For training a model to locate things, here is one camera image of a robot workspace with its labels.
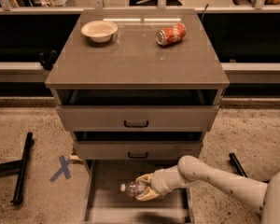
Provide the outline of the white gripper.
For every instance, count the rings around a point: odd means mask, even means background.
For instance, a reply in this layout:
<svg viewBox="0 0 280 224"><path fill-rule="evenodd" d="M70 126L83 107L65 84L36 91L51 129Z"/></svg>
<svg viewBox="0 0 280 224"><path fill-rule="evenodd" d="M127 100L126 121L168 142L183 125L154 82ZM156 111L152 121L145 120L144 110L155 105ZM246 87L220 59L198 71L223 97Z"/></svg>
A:
<svg viewBox="0 0 280 224"><path fill-rule="evenodd" d="M151 187L136 196L136 199L141 202L154 200L160 195L166 195L186 185L186 179L179 173L176 166L157 170L153 174L141 175L136 178L136 181L151 184Z"/></svg>

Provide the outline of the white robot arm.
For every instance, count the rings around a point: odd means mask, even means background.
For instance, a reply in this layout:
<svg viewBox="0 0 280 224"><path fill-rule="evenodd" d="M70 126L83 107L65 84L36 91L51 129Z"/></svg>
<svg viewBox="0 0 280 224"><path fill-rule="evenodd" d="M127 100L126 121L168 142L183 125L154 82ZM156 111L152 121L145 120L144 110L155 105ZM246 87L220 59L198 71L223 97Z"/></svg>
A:
<svg viewBox="0 0 280 224"><path fill-rule="evenodd" d="M173 167L139 176L137 181L148 183L148 187L137 199L152 200L187 188L195 180L220 189L260 214L261 224L280 224L280 172L264 183L213 168L192 156L183 156Z"/></svg>

